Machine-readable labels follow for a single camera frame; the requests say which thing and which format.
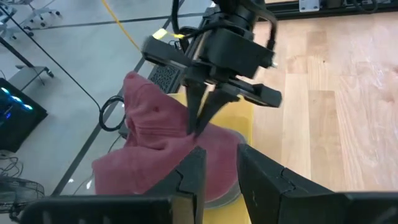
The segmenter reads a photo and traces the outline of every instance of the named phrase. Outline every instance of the black metal frame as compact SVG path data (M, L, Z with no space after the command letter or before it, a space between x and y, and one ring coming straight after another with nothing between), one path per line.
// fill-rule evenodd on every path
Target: black metal frame
M273 12L278 20L286 19L308 19L318 17L330 17L330 16L348 16L348 15L359 15L363 14L358 11L353 5L341 6L334 9L321 8L317 12L300 12L299 2L277 2L267 4L268 10ZM371 4L363 5L365 10L371 10L373 6ZM398 1L392 0L391 3L379 4L379 9L376 12L394 12L398 11Z

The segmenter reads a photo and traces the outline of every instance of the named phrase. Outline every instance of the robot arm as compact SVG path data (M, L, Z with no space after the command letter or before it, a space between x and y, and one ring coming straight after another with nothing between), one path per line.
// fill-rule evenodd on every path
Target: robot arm
M188 104L188 130L198 136L210 119L227 103L239 101L238 95L260 106L279 107L282 95L263 84L251 85L237 76L254 78L258 67L274 67L277 21L260 0L217 0L219 6L209 23L199 29L179 28L177 21L178 0L172 8L174 32L183 34L182 46L190 38L201 38L196 60L186 57L170 45L148 37L142 54L146 60L158 65L174 65L185 69L182 84L186 87ZM253 42L253 27L258 17L271 23L270 37L266 47ZM201 111L200 105L207 84L214 84Z

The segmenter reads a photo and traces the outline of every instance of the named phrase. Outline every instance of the black cable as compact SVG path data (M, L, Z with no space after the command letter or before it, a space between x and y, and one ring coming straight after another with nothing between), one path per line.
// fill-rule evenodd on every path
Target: black cable
M111 98L109 98L105 102L105 104L102 106L102 108L99 109L99 122L98 122L98 124L105 131L117 131L117 130L119 130L121 128L121 126L124 123L124 119L126 118L126 115L124 115L122 121L116 127L113 127L113 128L107 127L107 125L105 125L105 122L104 122L105 110L108 108L109 105L111 105L112 103L117 102L117 101L124 103L124 98L121 97L121 96L118 96L118 95L112 96Z
M6 168L0 167L0 177L20 177L22 172L24 171L24 164L19 162L19 158L16 156L9 157L5 154L0 154L1 160L9 160L11 163L6 166ZM10 175L9 171L16 169L16 173Z
M178 7L179 7L180 1L179 0L173 0L172 4L172 27L173 27L173 32L174 34L179 34L180 33L180 27L178 25Z
M203 26L201 29L195 30L192 33L185 35L182 39L186 40L189 38L197 37L200 34L205 33L206 31L213 30L213 29L218 29L218 28L229 28L229 29L234 29L235 31L239 32L242 31L243 28L232 25L232 24L227 24L225 22L219 21L219 22L213 22L211 24L207 24Z
M353 5L355 6L355 8L358 11L363 12L365 14L372 14L372 13L376 12L379 9L379 3L377 3L377 0L371 0L371 1L372 1L372 4L373 4L373 9L368 11L368 10L364 9L362 6L360 6L356 0L352 0Z
M101 107L100 107L100 105L98 104L98 102L53 58L53 57L51 57L51 55L49 54L49 53L47 53L47 51L45 51L44 49L43 49L43 47L39 44L39 43L37 43L36 42L36 40L34 40L16 21L15 21L15 19L14 18L12 18L12 16L5 10L5 9L3 9L3 7L0 7L0 9L7 15L7 17L8 18L10 18L17 26L18 26L18 28L20 28L20 30L21 31L23 31L23 33L25 33L25 35L26 36L28 36L32 41L33 41L33 43L35 43L35 45L36 46L38 46L38 48L40 49L40 50L42 50L43 52L44 52L44 54L45 55L47 55L55 64L57 64L58 65L58 67L59 68L61 68L61 70L63 71L63 72L65 72L65 74L67 74L68 76L69 76L69 78L70 79L72 79L72 81L73 82L75 82L76 83L76 85L78 85L80 88L81 88L81 90L83 90L87 95L88 95L88 97L90 97L93 101L94 101L94 103L97 105L97 107L98 107L98 109L100 110L101 109Z
M119 136L113 141L111 147L109 147L109 150L108 150L107 154L111 152L112 147L116 144L116 142L119 140L120 137L121 137L121 135L119 135ZM77 189L75 190L75 192L73 193L73 195L75 195L75 194L79 191L80 187L83 186L83 184L84 184L85 182L87 182L87 180L90 180L93 176L94 176L94 171L91 173L91 175L90 175L89 177L87 177L87 178L77 187Z
M11 209L9 210L10 220L15 223L21 223L21 220L18 217L20 213L21 213L21 207L18 206L17 202L14 202L14 204L11 206Z

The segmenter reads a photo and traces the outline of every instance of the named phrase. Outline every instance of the wire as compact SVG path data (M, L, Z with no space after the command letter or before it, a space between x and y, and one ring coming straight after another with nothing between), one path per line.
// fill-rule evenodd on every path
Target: wire
M178 26L178 8L179 8L180 1L179 0L173 0L172 4L172 27L173 27L173 32L174 34L179 34L180 33L180 27Z
M196 37L196 36L198 36L200 34L203 34L206 31L213 30L213 29L218 29L218 28L235 29L237 32L240 32L240 31L243 30L243 28L241 28L241 27L238 27L238 26L235 26L235 25L232 25L232 24L227 24L225 22L221 22L220 21L220 22L214 22L214 23L205 25L201 29L195 30L195 31L193 31L190 34L185 35L182 39L186 40L186 39L189 39L189 38L193 38L193 37Z
M50 59L51 59L51 61L53 61L56 65L58 65L58 67L59 68L61 68L61 70L63 71L63 72L65 72L65 74L67 74L68 76L69 76L69 78L70 79L72 79L72 81L74 82L74 83L76 83L76 85L78 85L79 86L79 88L81 89L81 90L83 90L86 94L87 94L87 96L88 97L90 97L93 101L94 101L94 103L96 104L96 106L98 107L98 109L100 110L101 109L101 107L100 107L100 105L98 104L98 102L53 58L53 57L51 57L51 55L49 54L49 53L47 53L47 51L45 51L44 49L43 49L43 47L39 44L39 43L37 43L36 42L36 40L34 40L22 27L21 27L21 25L19 25L16 21L15 21L15 19L14 18L12 18L12 16L5 10L5 9L3 9L3 7L0 7L0 9L7 15L7 17L9 17L17 26L18 26L18 28L20 28L20 30L21 31L23 31L23 33L25 33L25 35L26 36L28 36L32 41L33 41L33 43L35 43L35 45L36 46L38 46L38 48L40 49L40 50L42 50L43 51L43 53L45 54L45 55L47 55Z
M119 19L116 17L116 15L113 13L111 8L108 6L105 0L102 0L102 4L105 6L106 10L111 14L112 18L115 20L115 22L119 25L120 29L123 31L124 35L127 36L127 38L132 42L132 44L136 47L138 51L141 51L138 45L135 43L135 41L131 38L129 33L124 29L123 25L120 23Z
M126 115L124 115L123 116L123 119L122 119L122 121L116 126L116 127L114 127L114 128L109 128L109 127L107 127L107 125L105 125L105 122L104 122L104 113L105 113L105 110L108 108L108 106L109 105L111 105L112 103L114 103L114 102L122 102L122 103L124 103L124 98L123 97L121 97L121 96L118 96L118 95L116 95L116 96L112 96L111 98L109 98L106 102L105 102L105 104L102 106L102 108L99 110L99 122L98 122L98 124L99 124L99 126L103 129L103 130L105 130L105 131L117 131L117 130L119 130L121 127L122 127L122 125L123 125L123 123L124 123L124 119L126 118Z
M256 4L250 0L244 0L240 1L240 3L250 11L256 13L259 17L268 20L271 23L271 31L269 33L267 48L274 50L276 33L278 30L278 20L276 19L276 16L271 11L267 10L265 2L262 4Z
M7 80L6 74L4 74L4 72L2 72L2 70L0 70L0 72L2 73L2 76L4 77L4 79Z
M19 161L19 158L16 156L7 156L5 154L0 154L0 161L2 160L9 160L10 164L6 166L6 168L0 167L0 177L20 177L22 172L24 171L24 164ZM14 174L9 173L9 171L16 169L16 172Z
M109 147L109 150L108 150L107 154L111 152L112 147L116 144L116 142L120 139L120 137L121 137L121 135L119 135L119 136L113 141L111 147ZM87 178L77 187L77 189L75 190L75 192L73 193L73 195L75 195L75 194L79 191L80 187L83 186L83 184L84 184L85 182L87 182L87 180L90 180L92 177L94 177L94 171L91 173L91 175L90 175L89 177L87 177Z
M358 11L363 12L365 14L372 14L372 13L376 12L379 9L379 3L377 3L377 0L371 0L371 1L372 1L372 4L373 4L373 9L368 11L368 10L365 10L362 6L360 6L356 0L352 0L353 5L355 6L355 8Z

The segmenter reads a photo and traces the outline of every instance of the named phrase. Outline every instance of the metal rod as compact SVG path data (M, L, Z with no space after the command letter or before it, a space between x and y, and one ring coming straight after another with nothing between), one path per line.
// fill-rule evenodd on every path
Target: metal rod
M30 61L28 61L24 56L22 56L14 47L7 43L2 37L0 37L0 43L3 44L12 54L14 54L19 60L21 60L26 66L29 68L33 68L34 66Z

